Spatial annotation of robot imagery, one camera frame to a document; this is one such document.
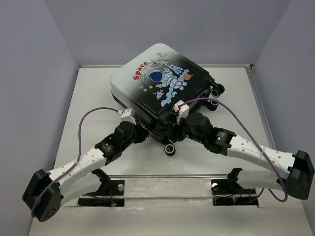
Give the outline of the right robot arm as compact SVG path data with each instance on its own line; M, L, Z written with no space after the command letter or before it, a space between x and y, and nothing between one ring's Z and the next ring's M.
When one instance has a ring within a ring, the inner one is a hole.
M176 115L184 137L202 144L212 153L238 158L262 168L259 171L232 169L226 181L230 192L258 187L285 190L296 199L308 199L315 175L308 153L301 150L281 152L256 145L232 131L212 126L201 113L176 112Z

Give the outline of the black and white suitcase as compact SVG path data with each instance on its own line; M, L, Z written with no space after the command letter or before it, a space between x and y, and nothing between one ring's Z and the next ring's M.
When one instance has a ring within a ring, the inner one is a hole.
M218 98L222 84L208 71L171 47L157 43L110 76L112 96L123 108L132 108L135 119L150 136L164 145L167 155L175 154L177 131L174 105L199 97Z

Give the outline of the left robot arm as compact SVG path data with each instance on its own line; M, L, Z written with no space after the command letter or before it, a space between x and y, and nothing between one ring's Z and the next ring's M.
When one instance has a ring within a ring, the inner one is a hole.
M22 200L31 216L44 222L51 218L66 199L64 191L87 174L121 157L132 144L142 143L149 132L139 123L122 121L114 133L105 137L85 154L57 169L36 171L31 177Z

